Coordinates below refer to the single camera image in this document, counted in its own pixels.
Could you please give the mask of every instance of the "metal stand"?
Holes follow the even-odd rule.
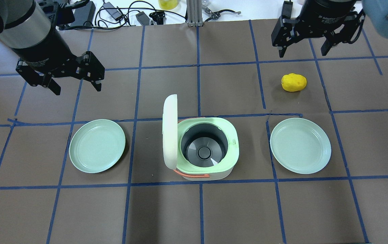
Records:
[[[201,0],[187,0],[188,26],[203,26]]]

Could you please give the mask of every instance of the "power adapter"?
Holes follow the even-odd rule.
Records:
[[[111,17],[113,17],[113,19],[115,19],[116,21],[121,20],[121,18],[123,17],[123,15],[117,9],[114,9],[114,6],[110,2],[104,3],[102,7],[105,8],[106,11],[111,15]]]
[[[96,6],[90,1],[84,7],[75,9],[73,16],[75,21],[70,26],[91,26],[93,21],[93,15],[95,15]]]
[[[137,17],[138,22],[140,22],[142,26],[150,25],[150,19],[144,11],[135,14],[135,17]]]

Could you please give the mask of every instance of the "open lid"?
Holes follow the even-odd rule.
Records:
[[[162,114],[162,148],[164,162],[169,169],[177,166],[177,94],[164,102]]]

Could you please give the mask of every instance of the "yellow cup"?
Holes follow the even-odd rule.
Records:
[[[164,10],[171,10],[177,6],[177,0],[158,0],[159,7]]]

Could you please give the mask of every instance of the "plate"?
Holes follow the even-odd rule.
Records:
[[[126,144],[123,129],[114,121],[98,119],[83,125],[69,146],[72,164],[82,172],[99,173],[112,167]]]
[[[307,119],[290,118],[271,133],[271,151],[288,170],[312,174],[322,170],[331,157],[331,143],[317,124]]]

